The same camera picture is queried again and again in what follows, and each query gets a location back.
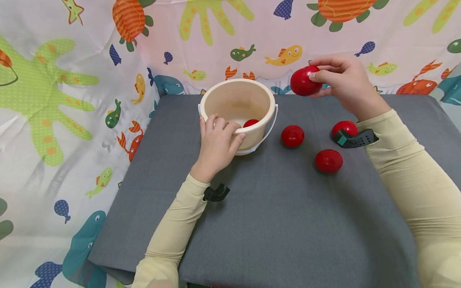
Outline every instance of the red ball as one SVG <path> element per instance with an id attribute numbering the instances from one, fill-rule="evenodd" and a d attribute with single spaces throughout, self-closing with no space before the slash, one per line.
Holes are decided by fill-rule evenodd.
<path id="1" fill-rule="evenodd" d="M 245 124 L 243 125 L 243 127 L 248 127 L 248 126 L 251 126 L 251 125 L 255 125 L 256 123 L 258 123 L 259 120 L 256 120 L 256 119 L 250 119 L 248 120 L 247 122 L 245 122 Z"/>
<path id="2" fill-rule="evenodd" d="M 290 125 L 285 127 L 280 138 L 286 147 L 295 148 L 304 141 L 304 131 L 297 125 Z"/>
<path id="3" fill-rule="evenodd" d="M 335 150 L 322 150 L 315 156 L 317 170 L 326 174 L 333 174 L 343 166 L 343 157 Z"/>
<path id="4" fill-rule="evenodd" d="M 331 130 L 331 136 L 333 137 L 339 130 L 344 129 L 347 133 L 355 136 L 359 133 L 357 126 L 352 121 L 340 121 L 333 126 Z"/>
<path id="5" fill-rule="evenodd" d="M 323 83 L 309 79 L 311 73 L 318 71 L 320 69 L 317 66 L 309 65 L 294 72 L 290 79 L 291 90 L 300 96 L 309 96 L 320 91 Z"/>

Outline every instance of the white bucket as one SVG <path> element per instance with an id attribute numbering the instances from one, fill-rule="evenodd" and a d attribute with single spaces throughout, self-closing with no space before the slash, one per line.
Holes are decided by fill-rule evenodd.
<path id="1" fill-rule="evenodd" d="M 246 135 L 236 155 L 254 152 L 272 131 L 278 113 L 272 92 L 263 84 L 249 79 L 232 79 L 214 85 L 203 95 L 198 108 L 205 121 L 208 115 L 215 113 L 227 122 L 237 122 L 242 127 L 250 119 L 259 120 L 234 133 L 233 137 L 240 133 Z M 265 127 L 273 116 L 272 125 L 264 135 Z"/>

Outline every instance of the black clip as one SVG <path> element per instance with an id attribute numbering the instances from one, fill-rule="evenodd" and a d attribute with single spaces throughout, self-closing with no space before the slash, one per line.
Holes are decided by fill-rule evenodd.
<path id="1" fill-rule="evenodd" d="M 216 190 L 213 188 L 208 187 L 205 190 L 205 196 L 203 196 L 203 201 L 211 201 L 211 202 L 219 202 L 226 198 L 227 193 L 229 193 L 230 189 L 227 188 L 224 184 L 220 184 Z"/>

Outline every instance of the green handprint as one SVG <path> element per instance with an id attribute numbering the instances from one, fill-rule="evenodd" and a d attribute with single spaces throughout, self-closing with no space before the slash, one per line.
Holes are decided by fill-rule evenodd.
<path id="1" fill-rule="evenodd" d="M 179 33 L 184 41 L 190 37 L 190 28 L 196 14 L 199 14 L 200 25 L 203 39 L 208 45 L 213 45 L 213 37 L 211 35 L 210 22 L 208 21 L 207 9 L 210 8 L 213 15 L 218 20 L 219 24 L 229 35 L 234 35 L 234 26 L 224 13 L 222 1 L 227 1 L 232 5 L 242 16 L 248 21 L 254 20 L 254 14 L 250 11 L 243 0 L 187 0 L 186 8 L 181 16 L 179 25 Z"/>
<path id="2" fill-rule="evenodd" d="M 55 39 L 41 45 L 32 60 L 19 54 L 2 36 L 0 36 L 0 83 L 10 83 L 12 71 L 18 80 L 9 85 L 0 86 L 0 108 L 21 113 L 29 120 L 32 141 L 43 159 L 50 166 L 61 164 L 64 159 L 61 147 L 53 133 L 53 122 L 63 124 L 75 136 L 91 140 L 91 134 L 77 122 L 65 115 L 59 105 L 69 106 L 82 111 L 95 108 L 88 102 L 61 92 L 57 85 L 96 85 L 95 76 L 74 73 L 55 66 L 56 60 L 71 51 L 75 43 L 69 39 Z"/>

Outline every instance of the yellow fish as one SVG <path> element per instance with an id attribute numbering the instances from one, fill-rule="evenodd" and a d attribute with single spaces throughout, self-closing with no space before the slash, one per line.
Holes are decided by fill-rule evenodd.
<path id="1" fill-rule="evenodd" d="M 272 64 L 274 66 L 285 66 L 296 62 L 302 56 L 302 47 L 299 45 L 293 45 L 288 49 L 280 50 L 277 59 L 270 59 L 269 57 L 265 57 L 266 64 Z"/>
<path id="2" fill-rule="evenodd" d="M 394 72 L 394 70 L 397 68 L 396 64 L 389 64 L 387 62 L 384 62 L 382 64 L 379 64 L 377 67 L 373 65 L 373 62 L 370 63 L 370 65 L 367 67 L 367 69 L 370 71 L 370 73 L 378 75 L 378 76 L 383 76 L 390 74 Z"/>
<path id="3" fill-rule="evenodd" d="M 195 80 L 195 81 L 202 81 L 207 76 L 207 74 L 203 70 L 198 70 L 198 71 L 194 70 L 194 71 L 189 73 L 189 72 L 187 72 L 187 70 L 184 69 L 184 74 L 186 74 L 192 80 Z"/>
<path id="4" fill-rule="evenodd" d="M 136 75 L 136 83 L 135 83 L 136 92 L 139 94 L 138 99 L 131 99 L 134 105 L 141 103 L 144 99 L 144 94 L 146 93 L 146 83 L 144 82 L 144 77 L 141 74 Z"/>

